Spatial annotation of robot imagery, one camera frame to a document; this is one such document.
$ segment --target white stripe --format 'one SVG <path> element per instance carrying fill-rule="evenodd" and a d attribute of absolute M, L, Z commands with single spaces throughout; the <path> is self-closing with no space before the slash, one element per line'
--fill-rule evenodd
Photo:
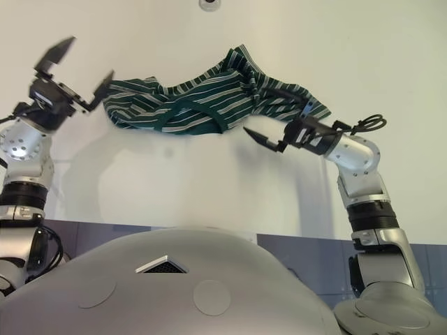
<path fill-rule="evenodd" d="M 163 127 L 162 131 L 184 131 L 192 126 L 197 126 L 198 124 L 202 124 L 203 122 L 209 121 L 210 117 L 203 117 L 202 119 L 192 121 L 190 124 L 187 124 L 183 127 Z"/>
<path fill-rule="evenodd" d="M 289 113 L 286 113 L 286 114 L 279 115 L 278 117 L 275 117 L 275 119 L 276 119 L 276 120 L 282 120 L 282 119 L 285 119 L 285 118 L 287 118 L 287 117 L 289 117 L 289 116 L 291 116 L 291 115 L 295 115 L 295 114 L 297 114 L 297 113 L 299 113 L 299 112 L 300 112 L 299 110 L 294 110 L 294 111 L 292 111 L 292 112 L 289 112 Z"/>
<path fill-rule="evenodd" d="M 217 103 L 217 104 L 215 104 L 215 105 L 211 105 L 210 107 L 216 107 L 216 106 L 219 106 L 221 103 L 225 103 L 225 102 L 227 102 L 228 100 L 237 98 L 238 96 L 246 96 L 246 94 L 245 94 L 245 93 L 239 93 L 239 94 L 237 94 L 237 95 L 235 95 L 235 96 L 231 96 L 230 98 L 225 99 L 224 101 L 221 101 L 220 103 Z"/>
<path fill-rule="evenodd" d="M 148 112 L 147 110 L 142 109 L 141 107 L 138 107 L 137 105 L 132 105 L 131 109 L 136 110 L 137 112 L 141 113 L 140 116 L 155 116 L 158 114 L 164 114 L 166 112 L 167 109 L 160 109 L 160 110 L 156 110 L 155 112 Z"/>
<path fill-rule="evenodd" d="M 229 89 L 228 91 L 219 92 L 219 93 L 213 94 L 211 96 L 207 96 L 206 98 L 198 99 L 198 100 L 196 100 L 196 102 L 197 103 L 207 103 L 207 102 L 213 101 L 213 100 L 215 100 L 215 99 L 217 99 L 217 98 L 219 98 L 221 96 L 226 96 L 228 94 L 232 94 L 232 93 L 235 93 L 235 92 L 238 92 L 238 91 L 240 91 L 239 87 L 235 88 L 235 89 Z"/>
<path fill-rule="evenodd" d="M 142 96 L 143 98 L 146 98 L 147 100 L 150 100 L 153 103 L 158 103 L 159 105 L 163 104 L 163 101 L 160 101 L 159 99 L 155 98 L 154 96 L 152 96 L 150 94 L 140 94 L 140 96 Z"/>
<path fill-rule="evenodd" d="M 244 103 L 247 103 L 247 102 L 251 102 L 251 98 L 245 98 L 245 99 L 241 99 L 239 101 L 236 101 L 236 102 L 228 105 L 227 107 L 219 110 L 219 114 L 220 115 L 225 114 L 227 111 L 231 110 L 232 108 L 236 108 L 237 106 L 241 106 L 241 105 L 243 105 Z"/>
<path fill-rule="evenodd" d="M 250 108 L 251 108 L 251 106 L 249 106 L 249 107 L 247 107 L 247 108 L 244 108 L 243 110 L 240 110 L 239 112 L 237 112 L 237 113 L 235 113 L 235 114 L 233 114 L 233 115 L 230 115 L 230 116 L 226 117 L 225 120 L 231 119 L 232 117 L 235 117 L 235 116 L 238 115 L 239 113 L 245 112 L 246 110 L 249 110 Z"/>
<path fill-rule="evenodd" d="M 127 96 L 133 96 L 133 94 L 129 93 L 129 92 L 122 92 L 122 93 L 112 94 L 112 95 L 108 96 L 108 98 L 124 98 Z"/>

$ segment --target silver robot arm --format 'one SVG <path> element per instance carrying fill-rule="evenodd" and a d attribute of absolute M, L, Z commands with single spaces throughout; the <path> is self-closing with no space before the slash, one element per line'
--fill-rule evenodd
<path fill-rule="evenodd" d="M 351 238 L 362 251 L 350 260 L 355 294 L 380 281 L 424 292 L 419 266 L 377 172 L 379 148 L 364 138 L 342 134 L 325 158 L 338 167 L 339 192 L 353 228 Z"/>
<path fill-rule="evenodd" d="M 7 170 L 0 195 L 0 280 L 3 295 L 24 285 L 45 264 L 48 235 L 43 229 L 47 190 L 54 167 L 51 133 L 25 118 L 0 132 Z"/>
<path fill-rule="evenodd" d="M 31 105 L 19 103 L 11 116 L 16 120 L 0 132 L 0 149 L 7 169 L 0 194 L 0 298 L 26 282 L 50 271 L 60 261 L 63 248 L 59 237 L 43 225 L 47 192 L 54 165 L 50 157 L 51 137 L 76 103 L 85 111 L 94 110 L 105 97 L 113 77 L 111 72 L 87 103 L 62 83 L 52 80 L 49 70 L 61 61 L 74 37 L 50 48 L 37 63 L 36 79 L 30 86 Z M 50 238 L 58 243 L 58 257 L 45 265 Z"/>
<path fill-rule="evenodd" d="M 278 90 L 271 90 L 271 94 L 293 98 Z M 373 115 L 354 127 L 340 121 L 329 127 L 306 115 L 309 104 L 303 103 L 303 113 L 287 124 L 284 138 L 277 144 L 245 130 L 273 151 L 283 152 L 292 145 L 323 156 L 338 167 L 339 192 L 353 230 L 351 238 L 359 251 L 349 259 L 351 286 L 359 299 L 335 307 L 339 325 L 352 335 L 444 334 L 447 319 L 424 296 L 419 266 L 377 172 L 379 148 L 356 135 L 377 130 L 386 120 Z"/>

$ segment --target cable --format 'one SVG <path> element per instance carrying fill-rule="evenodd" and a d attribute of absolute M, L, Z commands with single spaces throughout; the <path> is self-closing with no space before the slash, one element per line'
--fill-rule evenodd
<path fill-rule="evenodd" d="M 59 235 L 53 229 L 45 225 L 42 226 L 42 229 L 45 230 L 50 235 L 50 239 L 53 239 L 56 242 L 57 250 L 54 256 L 52 257 L 51 261 L 48 262 L 47 266 L 38 274 L 31 275 L 30 277 L 28 277 L 26 283 L 29 283 L 30 281 L 33 281 L 34 279 L 43 276 L 44 274 L 53 270 L 55 267 L 59 265 L 64 256 L 64 246 L 62 245 L 62 241 Z"/>
<path fill-rule="evenodd" d="M 360 120 L 354 127 L 347 126 L 346 128 L 339 129 L 338 131 L 334 130 L 324 134 L 318 134 L 312 139 L 344 133 L 350 133 L 349 135 L 355 135 L 356 133 L 368 133 L 370 131 L 377 131 L 380 128 L 383 128 L 385 125 L 386 120 L 383 118 L 383 116 L 381 114 L 374 114 L 370 117 L 367 117 L 366 119 Z"/>
<path fill-rule="evenodd" d="M 8 168 L 8 164 L 7 164 L 7 162 L 5 162 L 5 160 L 2 159 L 2 158 L 0 158 L 0 166 L 3 166 L 5 169 Z"/>
<path fill-rule="evenodd" d="M 4 119 L 0 119 L 0 124 L 2 124 L 2 123 L 4 123 L 4 122 L 7 122 L 7 121 L 12 121 L 12 120 L 14 120 L 15 118 L 16 118 L 15 115 L 10 115 L 10 116 L 8 116 L 8 117 L 5 117 Z"/>

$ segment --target green striped cloth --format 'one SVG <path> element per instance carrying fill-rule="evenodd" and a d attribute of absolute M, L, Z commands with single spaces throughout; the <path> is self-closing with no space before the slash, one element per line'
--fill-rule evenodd
<path fill-rule="evenodd" d="M 223 133 L 251 114 L 290 121 L 301 113 L 302 104 L 272 96 L 265 88 L 287 90 L 309 100 L 309 114 L 319 119 L 330 114 L 305 88 L 265 75 L 243 45 L 231 49 L 200 77 L 174 87 L 161 86 L 155 77 L 115 80 L 103 103 L 108 117 L 120 128 L 180 135 Z"/>

